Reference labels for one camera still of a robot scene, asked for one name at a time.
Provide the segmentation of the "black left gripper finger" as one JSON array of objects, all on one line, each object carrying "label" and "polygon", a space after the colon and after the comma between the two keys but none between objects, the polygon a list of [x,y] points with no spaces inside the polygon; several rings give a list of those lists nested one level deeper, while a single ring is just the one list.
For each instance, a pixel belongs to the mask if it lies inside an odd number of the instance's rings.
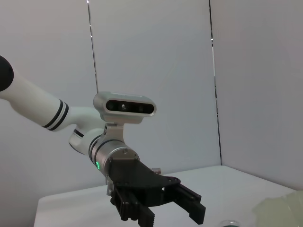
[{"label": "black left gripper finger", "polygon": [[184,209],[197,224],[203,224],[206,207],[201,204],[201,196],[182,184],[176,184],[164,189],[166,202],[174,202]]},{"label": "black left gripper finger", "polygon": [[155,214],[141,200],[138,190],[125,187],[115,187],[111,192],[111,203],[115,205],[122,221],[129,218],[138,221],[138,225],[153,225]]}]

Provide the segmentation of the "clear green-label water bottle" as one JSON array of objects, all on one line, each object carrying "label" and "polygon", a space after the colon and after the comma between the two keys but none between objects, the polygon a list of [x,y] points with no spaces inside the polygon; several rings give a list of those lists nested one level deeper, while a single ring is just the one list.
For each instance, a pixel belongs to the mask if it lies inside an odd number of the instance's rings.
[{"label": "clear green-label water bottle", "polygon": [[223,220],[218,227],[241,227],[240,223],[235,220]]}]

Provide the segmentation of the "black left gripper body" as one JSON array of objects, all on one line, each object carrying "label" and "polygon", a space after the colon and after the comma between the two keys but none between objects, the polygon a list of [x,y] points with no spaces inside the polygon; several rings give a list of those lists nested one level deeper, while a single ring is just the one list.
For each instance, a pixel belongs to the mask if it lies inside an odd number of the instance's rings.
[{"label": "black left gripper body", "polygon": [[114,185],[111,202],[117,208],[136,202],[147,207],[170,202],[182,206],[182,195],[176,191],[180,180],[158,175],[139,160],[113,160],[109,177]]}]

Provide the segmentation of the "green glass fruit plate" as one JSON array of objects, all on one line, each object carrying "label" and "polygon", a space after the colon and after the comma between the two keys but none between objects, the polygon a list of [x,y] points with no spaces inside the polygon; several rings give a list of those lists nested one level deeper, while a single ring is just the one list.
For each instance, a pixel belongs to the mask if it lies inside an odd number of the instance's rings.
[{"label": "green glass fruit plate", "polygon": [[303,227],[303,191],[266,198],[253,213],[256,227]]}]

